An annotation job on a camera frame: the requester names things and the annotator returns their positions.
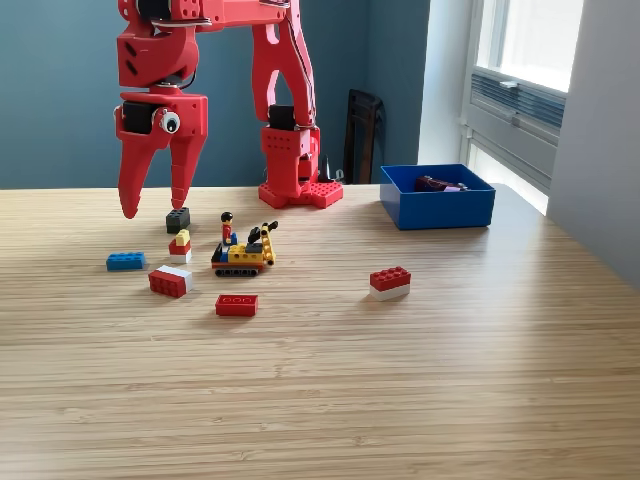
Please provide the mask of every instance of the cable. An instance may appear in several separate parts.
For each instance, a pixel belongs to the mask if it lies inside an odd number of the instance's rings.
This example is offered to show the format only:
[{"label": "cable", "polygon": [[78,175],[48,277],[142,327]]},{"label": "cable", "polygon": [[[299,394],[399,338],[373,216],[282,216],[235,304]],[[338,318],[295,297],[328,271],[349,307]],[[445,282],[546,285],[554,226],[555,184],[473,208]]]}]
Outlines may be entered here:
[{"label": "cable", "polygon": [[316,126],[316,100],[313,92],[313,83],[311,83],[311,77],[309,76],[309,72],[307,72],[307,67],[304,64],[304,59],[302,57],[302,52],[298,48],[298,42],[296,42],[295,37],[295,29],[293,28],[293,22],[289,18],[288,15],[285,15],[287,22],[289,23],[289,33],[291,34],[291,41],[293,42],[293,46],[296,49],[296,53],[298,54],[298,59],[300,59],[300,64],[302,65],[302,71],[304,72],[304,78],[307,81],[307,85],[309,86],[310,100],[311,100],[311,109],[313,111],[313,127]]},{"label": "cable", "polygon": [[198,73],[198,69],[197,69],[197,68],[193,71],[193,75],[191,76],[191,81],[190,81],[188,84],[186,84],[186,85],[181,85],[181,86],[179,87],[179,88],[180,88],[180,90],[186,90],[186,89],[187,89],[187,88],[189,88],[191,85],[193,85],[193,82],[195,82],[195,81],[196,81],[196,73]]}]

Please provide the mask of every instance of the blue plastic bin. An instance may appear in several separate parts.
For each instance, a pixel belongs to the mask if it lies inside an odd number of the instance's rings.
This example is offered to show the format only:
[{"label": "blue plastic bin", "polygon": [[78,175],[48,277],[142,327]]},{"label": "blue plastic bin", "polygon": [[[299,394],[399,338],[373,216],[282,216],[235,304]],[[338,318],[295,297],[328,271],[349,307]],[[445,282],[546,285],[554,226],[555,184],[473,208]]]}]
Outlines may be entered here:
[{"label": "blue plastic bin", "polygon": [[[416,179],[425,175],[469,191],[416,193]],[[495,189],[461,164],[382,167],[380,200],[400,230],[486,227],[495,198]]]}]

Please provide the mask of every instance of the red lego brick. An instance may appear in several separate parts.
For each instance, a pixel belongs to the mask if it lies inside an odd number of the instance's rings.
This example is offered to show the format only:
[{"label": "red lego brick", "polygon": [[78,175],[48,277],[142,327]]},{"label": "red lego brick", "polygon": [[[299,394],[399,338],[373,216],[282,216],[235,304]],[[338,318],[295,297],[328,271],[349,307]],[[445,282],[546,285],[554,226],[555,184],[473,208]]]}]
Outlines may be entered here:
[{"label": "red lego brick", "polygon": [[220,317],[253,317],[258,313],[257,295],[220,295],[216,315]]},{"label": "red lego brick", "polygon": [[391,268],[371,274],[371,286],[379,292],[402,287],[411,283],[411,274],[402,267]]},{"label": "red lego brick", "polygon": [[173,242],[169,244],[170,255],[186,255],[189,250],[191,250],[191,242],[187,242],[184,247],[179,247],[176,245],[176,239],[174,238]]},{"label": "red lego brick", "polygon": [[156,270],[149,274],[151,291],[168,297],[180,298],[187,294],[187,285],[183,278]]}]

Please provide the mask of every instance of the blue box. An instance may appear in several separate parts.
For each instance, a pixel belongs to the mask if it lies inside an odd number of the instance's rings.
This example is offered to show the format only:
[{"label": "blue box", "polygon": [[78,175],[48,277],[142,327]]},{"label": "blue box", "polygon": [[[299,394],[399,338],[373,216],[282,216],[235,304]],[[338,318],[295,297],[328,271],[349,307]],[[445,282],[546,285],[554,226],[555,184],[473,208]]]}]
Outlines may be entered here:
[{"label": "blue box", "polygon": [[[416,179],[425,175],[469,191],[416,193]],[[491,225],[496,191],[462,164],[386,166],[380,181],[380,200],[400,230]]]},{"label": "blue box", "polygon": [[107,270],[110,272],[121,270],[142,270],[146,261],[144,253],[112,253],[107,258]]}]

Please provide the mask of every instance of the lego brick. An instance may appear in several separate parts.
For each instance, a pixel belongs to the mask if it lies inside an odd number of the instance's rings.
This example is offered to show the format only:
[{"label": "lego brick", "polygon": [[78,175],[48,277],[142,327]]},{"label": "lego brick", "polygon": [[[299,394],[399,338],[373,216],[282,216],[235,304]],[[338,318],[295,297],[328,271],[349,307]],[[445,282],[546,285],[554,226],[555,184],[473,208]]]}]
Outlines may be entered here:
[{"label": "lego brick", "polygon": [[184,278],[159,270],[149,274],[149,287],[152,292],[168,297],[180,298],[187,294]]},{"label": "lego brick", "polygon": [[191,261],[191,250],[187,252],[186,255],[170,255],[169,256],[171,263],[176,265],[184,265],[185,263],[189,263]]},{"label": "lego brick", "polygon": [[158,268],[158,271],[168,273],[170,275],[175,275],[176,277],[184,278],[185,284],[187,286],[187,292],[193,288],[193,274],[191,272],[180,270],[179,268],[168,267],[167,265],[163,265],[162,267]]},{"label": "lego brick", "polygon": [[189,230],[180,230],[180,233],[176,235],[176,245],[178,247],[186,247],[191,242]]},{"label": "lego brick", "polygon": [[227,243],[226,238],[222,239],[222,243],[224,244],[225,247],[238,244],[238,235],[236,233],[232,233],[230,238],[231,238],[231,243]]},{"label": "lego brick", "polygon": [[176,239],[169,244],[169,253],[171,255],[186,255],[187,252],[191,251],[191,242],[188,242],[185,246],[180,247],[176,245]]},{"label": "lego brick", "polygon": [[391,288],[389,290],[384,290],[382,292],[376,290],[373,286],[369,286],[369,293],[379,302],[386,302],[387,300],[392,300],[394,298],[402,297],[403,295],[408,295],[410,291],[411,285],[408,283],[406,285]]},{"label": "lego brick", "polygon": [[110,272],[122,270],[142,270],[146,261],[144,253],[112,253],[107,258],[107,270]]},{"label": "lego brick", "polygon": [[216,315],[221,317],[253,317],[257,312],[257,295],[220,295],[216,302]]},{"label": "lego brick", "polygon": [[179,234],[191,224],[191,215],[188,208],[171,210],[167,215],[167,233]]},{"label": "lego brick", "polygon": [[247,245],[247,248],[244,250],[246,253],[260,253],[262,254],[262,244],[261,243],[250,243]]},{"label": "lego brick", "polygon": [[370,277],[371,286],[379,292],[408,285],[409,283],[411,283],[411,274],[402,267],[372,273]]}]

